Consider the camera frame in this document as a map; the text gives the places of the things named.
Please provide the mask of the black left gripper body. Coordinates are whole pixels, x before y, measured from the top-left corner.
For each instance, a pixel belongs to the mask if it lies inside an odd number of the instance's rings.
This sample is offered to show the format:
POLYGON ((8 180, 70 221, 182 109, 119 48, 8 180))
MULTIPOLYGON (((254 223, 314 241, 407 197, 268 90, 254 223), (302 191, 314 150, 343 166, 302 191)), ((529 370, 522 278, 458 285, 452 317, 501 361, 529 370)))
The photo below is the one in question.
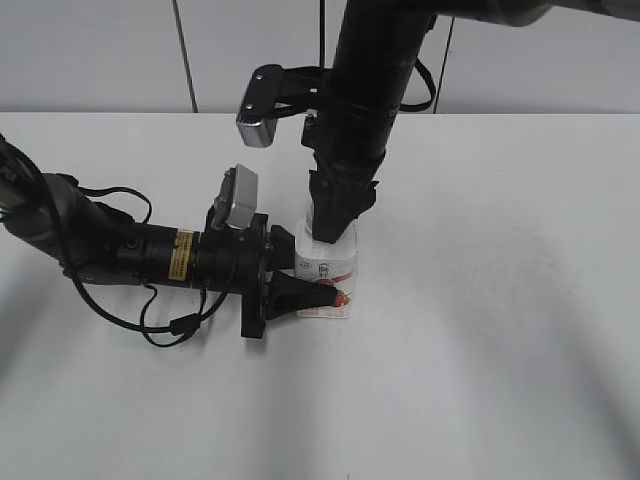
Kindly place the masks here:
POLYGON ((241 336, 261 339, 265 332, 262 293, 266 284, 268 216, 256 214, 244 230, 208 229, 199 237, 192 286, 218 294, 202 314, 211 317, 230 294, 241 297, 241 336))

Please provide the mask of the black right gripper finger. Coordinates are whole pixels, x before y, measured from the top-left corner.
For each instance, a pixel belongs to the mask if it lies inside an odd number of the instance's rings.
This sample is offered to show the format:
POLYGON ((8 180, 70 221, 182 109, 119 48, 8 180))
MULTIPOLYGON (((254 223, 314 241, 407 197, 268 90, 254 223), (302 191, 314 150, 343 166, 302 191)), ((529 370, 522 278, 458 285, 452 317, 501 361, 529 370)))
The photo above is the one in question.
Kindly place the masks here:
POLYGON ((354 218, 357 219, 360 215, 370 210, 376 202, 378 186, 377 180, 372 180, 366 187, 358 194, 356 206, 354 207, 354 218))
POLYGON ((334 178, 310 171, 309 192, 314 203, 313 239, 334 244, 354 218, 357 196, 369 182, 334 178))

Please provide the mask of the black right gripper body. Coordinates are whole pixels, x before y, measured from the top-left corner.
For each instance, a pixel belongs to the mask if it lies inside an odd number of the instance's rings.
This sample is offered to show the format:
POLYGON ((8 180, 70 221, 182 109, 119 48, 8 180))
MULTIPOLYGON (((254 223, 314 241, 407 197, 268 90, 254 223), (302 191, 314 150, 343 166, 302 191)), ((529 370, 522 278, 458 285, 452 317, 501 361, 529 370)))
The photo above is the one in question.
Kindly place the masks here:
POLYGON ((311 189, 374 189, 376 173, 398 114, 394 104, 374 110, 307 107, 301 143, 313 151, 311 189))

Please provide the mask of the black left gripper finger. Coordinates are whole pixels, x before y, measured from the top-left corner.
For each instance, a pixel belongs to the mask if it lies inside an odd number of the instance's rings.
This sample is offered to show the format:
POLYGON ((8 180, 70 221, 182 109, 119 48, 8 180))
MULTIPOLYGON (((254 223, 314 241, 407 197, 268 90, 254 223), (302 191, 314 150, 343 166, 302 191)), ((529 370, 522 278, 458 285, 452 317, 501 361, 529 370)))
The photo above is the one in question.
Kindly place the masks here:
POLYGON ((313 283, 275 271, 267 284, 267 319, 309 308, 333 307, 338 290, 330 285, 313 283))
POLYGON ((269 232, 267 270, 284 271, 295 268, 295 236, 281 225, 273 225, 269 232))

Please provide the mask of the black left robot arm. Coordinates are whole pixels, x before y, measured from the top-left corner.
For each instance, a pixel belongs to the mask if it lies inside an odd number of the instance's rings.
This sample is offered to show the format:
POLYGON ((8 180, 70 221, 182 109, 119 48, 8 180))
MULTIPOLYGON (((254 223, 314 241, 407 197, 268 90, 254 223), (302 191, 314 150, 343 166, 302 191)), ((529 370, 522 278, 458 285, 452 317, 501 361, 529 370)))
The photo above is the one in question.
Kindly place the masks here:
POLYGON ((1 221, 14 237, 57 260, 85 303, 107 321, 141 333, 149 343, 172 335, 172 345, 190 339, 227 296, 242 300, 241 335, 260 339, 267 322, 316 307, 337 305, 331 285, 288 275, 295 265, 295 238, 256 211, 258 176, 238 164, 223 177, 203 231, 153 225, 104 202, 102 197, 140 192, 122 186, 89 189, 60 173, 43 173, 7 140, 1 142, 1 221), (194 313, 151 326, 99 306, 90 285, 161 286, 194 289, 194 313))

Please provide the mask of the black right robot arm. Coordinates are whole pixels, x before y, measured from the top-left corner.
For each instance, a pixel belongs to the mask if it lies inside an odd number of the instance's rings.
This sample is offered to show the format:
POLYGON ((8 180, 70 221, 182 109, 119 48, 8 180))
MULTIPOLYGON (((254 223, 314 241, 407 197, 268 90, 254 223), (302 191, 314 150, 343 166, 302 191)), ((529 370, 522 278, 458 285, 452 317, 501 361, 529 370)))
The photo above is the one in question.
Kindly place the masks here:
POLYGON ((302 142, 316 161, 310 172, 311 234, 336 243, 376 201, 374 179, 386 156, 413 71, 433 82, 418 55, 440 15, 509 27, 528 26, 554 7, 637 21, 636 1, 349 1, 329 68, 256 71, 246 112, 258 121, 305 113, 302 142))

